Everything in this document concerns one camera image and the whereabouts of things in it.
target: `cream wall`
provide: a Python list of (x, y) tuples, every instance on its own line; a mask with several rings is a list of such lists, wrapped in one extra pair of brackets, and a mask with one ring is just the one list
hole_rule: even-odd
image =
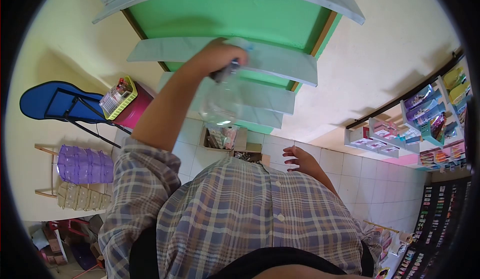
[[(157, 63), (126, 62), (139, 38), (122, 13), (93, 25), (91, 20), (101, 8), (100, 0), (47, 0), (19, 53), (9, 91), (5, 140), (9, 180), (22, 220), (61, 220), (102, 212), (62, 210), (56, 199), (35, 195), (35, 189), (50, 187), (51, 156), (34, 149), (34, 144), (59, 147), (67, 143), (107, 153), (112, 147), (72, 124), (27, 118), (19, 109), (21, 94), (50, 80), (104, 93), (123, 74), (153, 88), (162, 73)], [(94, 125), (85, 126), (96, 131)], [(114, 127), (99, 125), (98, 130), (110, 140), (115, 138)]]
[(317, 63), (318, 87), (302, 86), (293, 116), (273, 135), (342, 146), (343, 129), (321, 136), (404, 94), (460, 46), (436, 0), (356, 1), (365, 23), (340, 20)]

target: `shirt sleeve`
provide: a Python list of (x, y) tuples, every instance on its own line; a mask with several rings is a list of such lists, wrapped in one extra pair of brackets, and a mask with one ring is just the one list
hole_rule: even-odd
[(112, 203), (98, 241), (108, 278), (129, 278), (129, 254), (143, 229), (180, 187), (180, 159), (132, 138), (125, 140), (114, 168)]

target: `person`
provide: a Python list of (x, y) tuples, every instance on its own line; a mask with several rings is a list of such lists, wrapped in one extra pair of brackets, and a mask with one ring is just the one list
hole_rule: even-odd
[(147, 107), (115, 163), (99, 233), (112, 278), (357, 278), (378, 272), (363, 234), (315, 158), (284, 149), (287, 173), (234, 157), (181, 186), (171, 153), (201, 80), (247, 53), (215, 39)]

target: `yellow product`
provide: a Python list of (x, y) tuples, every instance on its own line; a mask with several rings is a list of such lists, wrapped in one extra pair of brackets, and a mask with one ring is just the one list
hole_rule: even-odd
[(455, 86), (457, 86), (461, 82), (462, 75), (463, 67), (459, 67), (448, 72), (443, 78), (443, 83), (445, 84), (447, 90), (452, 90)]
[(448, 94), (448, 98), (453, 105), (459, 104), (463, 98), (467, 95), (470, 90), (470, 81), (465, 81), (464, 83), (457, 85), (453, 90)]

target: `hand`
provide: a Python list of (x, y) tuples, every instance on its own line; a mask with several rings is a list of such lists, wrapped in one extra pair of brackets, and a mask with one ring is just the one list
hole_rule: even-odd
[(224, 44), (223, 41), (225, 41), (224, 38), (214, 39), (186, 62), (185, 65), (189, 65), (191, 69), (198, 70), (203, 77), (228, 66), (236, 58), (240, 65), (246, 65), (248, 62), (247, 52), (240, 47)]
[(311, 156), (307, 151), (299, 148), (297, 146), (292, 146), (285, 148), (283, 150), (283, 156), (294, 156), (295, 159), (290, 159), (285, 161), (285, 164), (297, 164), (299, 167), (295, 169), (288, 169), (288, 172), (292, 171), (299, 171), (304, 174), (310, 175), (313, 178), (317, 178), (319, 174), (321, 174), (322, 168), (316, 161), (316, 159)]

